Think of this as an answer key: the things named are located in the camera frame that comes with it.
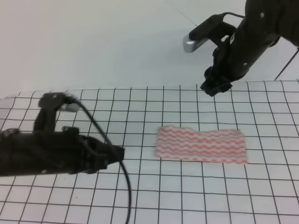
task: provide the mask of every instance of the black grid line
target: black grid line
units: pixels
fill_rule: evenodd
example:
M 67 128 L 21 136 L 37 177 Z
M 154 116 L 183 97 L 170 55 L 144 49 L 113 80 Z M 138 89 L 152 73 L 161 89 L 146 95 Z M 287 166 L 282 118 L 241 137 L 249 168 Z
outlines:
M 55 125 L 57 124 L 59 116 L 60 116 L 60 111 L 58 112 L 57 119 L 55 120 Z M 43 223 L 43 219 L 45 218 L 48 205 L 50 203 L 50 199 L 51 199 L 51 196 L 52 196 L 52 193 L 53 193 L 53 189 L 54 189 L 54 186 L 55 186 L 56 179 L 57 179 L 57 174 L 55 175 L 55 178 L 54 178 L 54 181 L 53 181 L 53 184 L 52 184 L 52 187 L 51 187 L 50 195 L 49 195 L 49 198 L 48 198 L 48 201 L 47 201 L 47 204 L 46 204 L 46 208 L 45 208 L 45 211 L 43 212 L 43 217 L 42 217 L 42 220 L 41 220 L 42 223 Z
M 198 94 L 196 92 L 196 104 L 197 104 L 197 119 L 198 119 L 198 130 L 200 131 L 200 125 L 199 125 L 199 106 L 198 106 Z M 204 166 L 203 162 L 201 162 L 201 173 L 202 173 L 202 189 L 203 189 L 203 196 L 204 196 L 204 206 L 205 206 L 205 219 L 207 224 L 207 216 L 206 216 L 206 191 L 205 191 L 205 180 L 204 180 Z
M 10 110 L 8 111 L 8 114 L 7 114 L 6 118 L 5 118 L 5 120 L 3 121 L 3 125 L 1 126 L 1 129 L 0 129 L 0 130 L 2 130 L 2 128 L 3 128 L 3 126 L 4 126 L 5 122 L 6 122 L 6 119 L 8 118 L 8 116 L 9 116 L 11 110 L 12 110 L 12 109 L 10 109 Z M 5 203 L 6 203 L 7 199 L 8 199 L 8 196 L 9 196 L 9 194 L 10 194 L 10 192 L 11 192 L 11 189 L 13 188 L 15 178 L 16 178 L 16 177 L 14 177 L 14 180 L 13 180 L 12 184 L 10 185 L 10 189 L 9 189 L 9 191 L 8 191 L 8 194 L 7 194 L 7 196 L 5 197 L 5 201 L 4 201 L 4 203 L 3 203 L 3 205 L 2 205 L 2 208 L 1 208 L 1 210 L 0 210 L 0 216 L 1 216 L 1 214 L 2 214 L 2 211 L 3 211 L 3 209 L 4 209 Z
M 218 115 L 217 115 L 217 109 L 216 109 L 215 96 L 214 96 L 213 98 L 214 98 L 214 106 L 215 106 L 215 111 L 216 111 L 217 129 L 219 130 L 219 123 L 218 123 Z M 228 194 L 228 187 L 227 187 L 227 185 L 226 185 L 226 178 L 225 178 L 224 164 L 222 164 L 222 170 L 223 170 L 223 176 L 224 176 L 225 192 L 226 192 L 226 194 Z M 230 224 L 232 224 L 232 217 L 231 217 L 231 214 L 230 214 L 230 206 L 229 206 L 228 195 L 226 196 L 226 199 L 227 199 L 227 202 L 228 202 L 229 221 L 230 221 Z
M 83 90 L 81 91 L 80 100 L 82 99 L 82 94 L 83 94 Z M 77 114 L 78 114 L 78 112 L 76 112 L 76 115 L 75 115 L 75 118 L 73 120 L 72 126 L 74 126 L 74 124 L 75 124 Z M 76 183 L 77 183 L 77 178 L 78 178 L 78 174 L 76 174 L 74 185 L 73 185 L 72 190 L 71 190 L 71 197 L 70 197 L 69 203 L 67 205 L 67 210 L 66 210 L 64 222 L 66 222 L 67 215 L 68 215 L 68 212 L 69 212 L 69 209 L 70 209 L 70 206 L 71 206 L 71 198 L 73 197 L 73 193 L 74 193 L 74 190 L 75 190 L 75 187 L 76 187 Z
M 231 90 L 230 90 L 230 96 L 231 96 L 231 98 L 233 99 L 233 93 L 232 93 Z M 236 123 L 237 129 L 239 129 L 239 127 L 238 127 L 238 122 L 237 122 L 237 117 L 236 117 L 236 115 L 235 115 L 235 107 L 234 107 L 234 104 L 233 104 L 233 110 L 234 110 L 234 116 L 235 116 L 235 123 Z M 256 224 L 256 216 L 255 216 L 255 214 L 254 214 L 254 208 L 253 208 L 253 203 L 252 203 L 252 195 L 251 195 L 251 192 L 250 192 L 249 180 L 248 180 L 248 175 L 247 175 L 247 170 L 246 170 L 246 166 L 245 166 L 245 165 L 244 165 L 244 170 L 245 170 L 246 182 L 247 182 L 248 191 L 249 191 L 249 197 L 250 197 L 251 209 L 252 209 L 252 212 L 253 212 L 253 219 L 254 219 L 254 223 Z
M 181 85 L 179 86 L 179 127 L 182 127 L 182 100 L 181 100 Z M 182 160 L 180 160 L 181 166 L 181 220 L 183 224 L 183 168 L 182 168 Z
M 99 91 L 100 91 L 100 89 L 98 89 L 98 92 L 97 92 L 97 101 L 95 101 L 94 109 L 97 107 Z M 89 129 L 88 129 L 87 136 L 89 136 L 89 134 L 90 134 L 90 129 L 91 129 L 92 125 L 93 125 L 92 122 L 90 122 L 90 126 L 89 126 Z M 92 197 L 92 201 L 90 203 L 90 209 L 89 209 L 89 213 L 88 213 L 87 224 L 89 223 L 89 218 L 90 218 L 90 214 L 91 214 L 91 211 L 92 211 L 93 199 L 94 199 L 95 190 L 97 188 L 98 178 L 99 178 L 99 173 L 97 173 L 97 178 L 96 178 L 95 184 L 94 184 L 93 197 Z
M 274 118 L 274 114 L 273 114 L 271 108 L 270 108 L 270 110 L 271 110 L 271 114 L 272 114 L 272 117 L 273 117 L 273 120 L 274 120 L 274 124 L 275 124 L 275 127 L 276 127 L 276 131 L 277 131 L 277 133 L 278 133 L 278 136 L 280 137 L 279 130 L 278 130 L 278 128 L 277 128 L 276 121 L 275 121 L 275 118 Z M 295 187 L 295 184 L 294 184 L 294 180 L 293 180 L 293 177 L 292 177 L 292 173 L 291 173 L 291 170 L 290 170 L 290 166 L 289 166 L 289 163 L 288 163 L 288 159 L 287 159 L 287 157 L 286 157 L 286 155 L 285 155 L 284 145 L 282 144 L 281 138 L 279 138 L 279 142 L 280 142 L 282 151 L 283 151 L 283 153 L 284 153 L 285 162 L 286 162 L 286 165 L 287 165 L 287 167 L 288 167 L 288 170 L 289 170 L 289 173 L 290 173 L 290 177 L 291 177 L 291 181 L 292 181 L 292 184 L 293 184 L 293 187 L 294 187 L 294 192 L 295 192 L 295 194 L 296 194 L 296 198 L 297 198 L 297 197 L 298 197 L 298 194 L 297 194 L 297 191 L 296 191 L 296 187 Z
M 22 121 L 21 121 L 21 123 L 20 123 L 19 128 L 21 127 L 21 125 L 22 125 L 22 123 L 23 123 L 23 121 L 24 121 L 24 119 L 25 119 L 26 113 L 27 113 L 28 109 L 30 108 L 30 105 L 31 105 L 31 102 L 32 102 L 32 97 L 33 97 L 34 93 L 35 93 L 35 92 L 33 92 L 32 95 L 31 95 L 31 98 L 30 98 L 30 102 L 29 102 L 28 108 L 27 108 L 27 110 L 25 111 L 24 117 L 23 117 L 23 119 L 22 119 Z M 20 221 L 22 220 L 22 217 L 23 217 L 23 214 L 24 214 L 24 211 L 25 211 L 25 208 L 26 208 L 28 199 L 29 199 L 29 197 L 30 197 L 30 194 L 31 194 L 31 191 L 32 191 L 33 184 L 34 184 L 34 181 L 35 181 L 35 180 L 36 180 L 36 175 L 35 175 L 35 177 L 34 177 L 34 179 L 33 179 L 33 182 L 32 182 L 32 184 L 31 184 L 31 186 L 30 186 L 30 191 L 29 191 L 28 197 L 27 197 L 27 199 L 26 199 L 26 202 L 25 202 L 25 205 L 24 205 L 24 207 L 23 207 L 22 214 L 21 214 L 21 217 L 20 217 L 20 220 L 19 220 L 18 223 L 20 223 Z
M 148 100 L 148 89 L 146 90 L 146 96 L 145 96 L 145 109 L 147 107 L 147 100 Z M 144 111 L 144 118 L 143 118 L 143 132 L 142 132 L 142 140 L 141 140 L 140 162 L 139 162 L 138 182 L 137 182 L 137 191 L 136 191 L 136 203 L 135 203 L 136 208 L 137 208 L 137 203 L 138 203 L 140 171 L 141 171 L 141 159 L 142 159 L 142 150 L 143 150 L 143 141 L 144 141 L 145 118 L 146 118 L 146 111 Z M 134 224 L 136 223 L 136 215 L 137 215 L 137 210 L 135 210 L 135 214 L 134 214 Z
M 164 111 L 164 86 L 163 86 L 163 99 L 162 99 L 162 120 L 161 120 L 161 126 L 163 126 L 163 111 Z M 160 195 L 161 195 L 161 169 L 162 169 L 162 159 L 160 158 L 160 169 L 159 169 L 159 193 L 158 193 L 158 223 L 160 224 Z
M 253 111 L 250 94 L 249 94 L 249 101 L 250 101 L 251 109 Z M 253 118 L 254 118 L 254 122 L 256 124 L 256 116 L 255 116 L 255 114 L 253 114 Z M 257 124 L 256 124 L 256 131 L 257 131 L 257 134 L 258 134 L 258 137 L 259 137 L 259 142 L 260 142 L 262 153 L 263 153 L 263 159 L 264 159 L 265 165 L 266 165 L 266 170 L 267 170 L 267 174 L 268 174 L 268 178 L 269 178 L 269 183 L 270 183 L 270 187 L 271 187 L 271 191 L 272 191 L 272 195 L 273 195 L 273 200 L 274 200 L 274 204 L 275 204 L 275 209 L 276 209 L 278 221 L 279 221 L 279 224 L 281 224 L 280 218 L 279 218 L 279 212 L 278 212 L 278 208 L 277 208 L 277 204 L 276 204 L 276 200 L 275 200 L 275 196 L 274 196 L 274 192 L 273 192 L 273 186 L 272 186 L 272 183 L 271 183 L 270 174 L 269 174 L 269 170 L 268 170 L 268 164 L 266 163 L 266 157 L 265 157 L 265 154 L 264 154 L 264 151 L 263 151 L 263 145 L 262 145 L 261 137 L 259 136 L 259 130 L 257 128 Z

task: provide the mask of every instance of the striped cloth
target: striped cloth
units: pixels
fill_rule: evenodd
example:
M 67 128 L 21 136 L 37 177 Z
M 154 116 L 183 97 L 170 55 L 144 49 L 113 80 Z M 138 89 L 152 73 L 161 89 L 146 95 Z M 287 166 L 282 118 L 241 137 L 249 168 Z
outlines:
M 156 156 L 168 159 L 247 164 L 245 136 L 239 130 L 198 132 L 192 128 L 159 128 Z

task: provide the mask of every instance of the white wall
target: white wall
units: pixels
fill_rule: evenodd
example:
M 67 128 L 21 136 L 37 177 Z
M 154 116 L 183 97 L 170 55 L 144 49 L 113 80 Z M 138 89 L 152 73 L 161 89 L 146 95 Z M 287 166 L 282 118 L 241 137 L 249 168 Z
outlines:
M 201 84 L 215 45 L 182 38 L 245 0 L 0 0 L 0 95 L 57 88 Z M 237 25 L 240 20 L 227 18 Z M 273 80 L 296 52 L 281 40 L 244 80 Z

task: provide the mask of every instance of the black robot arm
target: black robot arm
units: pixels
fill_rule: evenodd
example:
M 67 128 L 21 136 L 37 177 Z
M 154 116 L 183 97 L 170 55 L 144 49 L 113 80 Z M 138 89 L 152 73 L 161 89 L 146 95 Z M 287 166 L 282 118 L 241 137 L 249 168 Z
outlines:
M 184 38 L 186 52 L 195 51 L 208 39 L 218 46 L 201 86 L 210 96 L 229 90 L 231 82 L 244 77 L 280 37 L 299 46 L 299 0 L 247 0 L 245 12 L 238 28 L 223 22 L 228 14 L 223 13 L 211 16 Z
M 39 101 L 41 110 L 32 133 L 7 129 L 0 133 L 0 176 L 59 173 L 96 173 L 124 158 L 124 149 L 79 134 L 76 127 L 55 132 L 58 109 L 76 111 L 73 97 L 47 93 Z

